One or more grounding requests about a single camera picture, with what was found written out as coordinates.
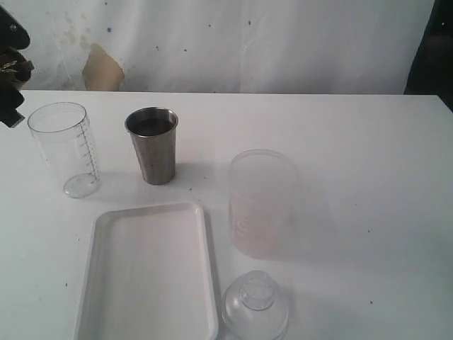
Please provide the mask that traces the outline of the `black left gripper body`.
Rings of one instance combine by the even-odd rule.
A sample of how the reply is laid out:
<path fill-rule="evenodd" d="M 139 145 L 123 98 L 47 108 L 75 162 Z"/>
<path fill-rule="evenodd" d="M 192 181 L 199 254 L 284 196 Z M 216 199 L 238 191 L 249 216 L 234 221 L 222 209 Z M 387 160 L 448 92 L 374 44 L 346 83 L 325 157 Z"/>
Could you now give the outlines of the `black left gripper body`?
<path fill-rule="evenodd" d="M 30 45 L 26 29 L 1 7 L 1 122 L 14 128 L 24 120 L 17 108 L 24 102 L 21 89 L 31 78 L 33 63 L 20 50 Z"/>

